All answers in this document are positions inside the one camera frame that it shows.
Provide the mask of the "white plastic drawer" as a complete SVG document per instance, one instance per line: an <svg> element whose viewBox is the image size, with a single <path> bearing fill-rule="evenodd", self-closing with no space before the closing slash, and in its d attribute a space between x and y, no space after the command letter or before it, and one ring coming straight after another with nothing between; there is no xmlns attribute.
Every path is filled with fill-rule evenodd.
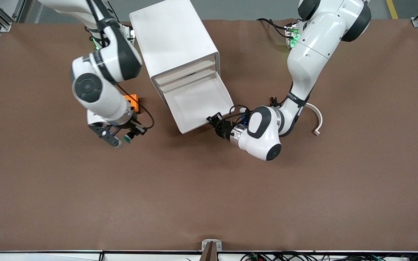
<svg viewBox="0 0 418 261"><path fill-rule="evenodd" d="M179 66L161 75L154 76L154 81L159 85L167 84L185 76L189 76L192 73L197 73L200 70L209 68L211 66L215 66L215 64L216 61L213 58L201 59L198 61L191 62L189 64Z"/></svg>
<svg viewBox="0 0 418 261"><path fill-rule="evenodd" d="M163 92L163 95L182 134L205 125L207 117L218 112L227 114L234 105L218 73Z"/></svg>
<svg viewBox="0 0 418 261"><path fill-rule="evenodd" d="M191 73L187 76L183 76L183 77L181 77L179 79L176 79L174 81L171 81L169 83L163 84L163 85L159 86L159 88L162 92L168 92L168 91L171 91L173 89L184 86L186 84L192 83L196 80L202 79L205 76L212 75L214 73L217 73L217 71L210 70L210 69L200 70L198 72Z"/></svg>

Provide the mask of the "white drawer cabinet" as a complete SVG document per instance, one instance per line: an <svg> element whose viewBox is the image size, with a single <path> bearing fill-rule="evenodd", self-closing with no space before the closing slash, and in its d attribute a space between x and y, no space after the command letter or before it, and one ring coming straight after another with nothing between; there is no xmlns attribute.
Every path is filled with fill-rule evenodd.
<svg viewBox="0 0 418 261"><path fill-rule="evenodd" d="M201 59L216 61L220 55L190 0L164 0L129 14L141 56L153 86L164 102L154 76Z"/></svg>

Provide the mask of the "orange box with hole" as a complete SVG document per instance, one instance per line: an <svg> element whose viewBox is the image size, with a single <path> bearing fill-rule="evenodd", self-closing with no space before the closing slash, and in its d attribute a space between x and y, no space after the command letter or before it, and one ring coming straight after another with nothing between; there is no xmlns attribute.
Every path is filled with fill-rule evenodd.
<svg viewBox="0 0 418 261"><path fill-rule="evenodd" d="M141 106L139 104L139 98L136 94L124 95L124 98L130 103L131 108L136 114L141 114Z"/></svg>

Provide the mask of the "brown table mat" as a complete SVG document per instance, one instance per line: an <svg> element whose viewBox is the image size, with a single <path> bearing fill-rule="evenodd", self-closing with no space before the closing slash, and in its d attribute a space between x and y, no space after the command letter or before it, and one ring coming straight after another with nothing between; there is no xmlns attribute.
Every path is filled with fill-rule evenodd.
<svg viewBox="0 0 418 261"><path fill-rule="evenodd" d="M113 148L73 97L80 24L0 35L0 250L418 251L418 29L340 43L272 161L211 126L181 134L145 69L122 87L155 126Z"/></svg>

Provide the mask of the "base connector box green light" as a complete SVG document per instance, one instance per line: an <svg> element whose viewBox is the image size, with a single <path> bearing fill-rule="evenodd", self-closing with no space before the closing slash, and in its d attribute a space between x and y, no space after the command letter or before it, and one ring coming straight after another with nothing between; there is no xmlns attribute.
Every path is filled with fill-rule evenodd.
<svg viewBox="0 0 418 261"><path fill-rule="evenodd" d="M287 48L289 50L291 50L295 46L297 40L300 38L301 30L302 30L302 22L298 20L295 22L291 22L287 25L284 25L286 43L287 43Z"/></svg>
<svg viewBox="0 0 418 261"><path fill-rule="evenodd" d="M131 43L131 45L133 46L136 38L133 27L131 25L121 24L121 31L126 40L128 40L129 43Z"/></svg>

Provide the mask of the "white curved bracket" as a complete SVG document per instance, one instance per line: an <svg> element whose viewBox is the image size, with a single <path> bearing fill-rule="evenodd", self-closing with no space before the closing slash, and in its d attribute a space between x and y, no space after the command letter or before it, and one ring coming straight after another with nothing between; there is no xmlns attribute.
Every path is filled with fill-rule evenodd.
<svg viewBox="0 0 418 261"><path fill-rule="evenodd" d="M315 115L317 116L318 125L314 129L313 133L316 136L319 136L320 135L320 129L321 129L322 125L323 125L323 115L322 115L321 111L316 106L314 106L313 104L306 103L305 107L306 108L309 108L310 110L312 110L315 113Z"/></svg>

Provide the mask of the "white table edge rail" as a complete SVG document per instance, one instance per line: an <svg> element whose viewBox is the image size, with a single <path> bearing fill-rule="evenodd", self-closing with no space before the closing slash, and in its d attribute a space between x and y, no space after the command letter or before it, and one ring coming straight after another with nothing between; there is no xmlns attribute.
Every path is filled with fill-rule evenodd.
<svg viewBox="0 0 418 261"><path fill-rule="evenodd" d="M0 251L0 261L199 261L201 250ZM220 261L418 261L418 251L223 250Z"/></svg>

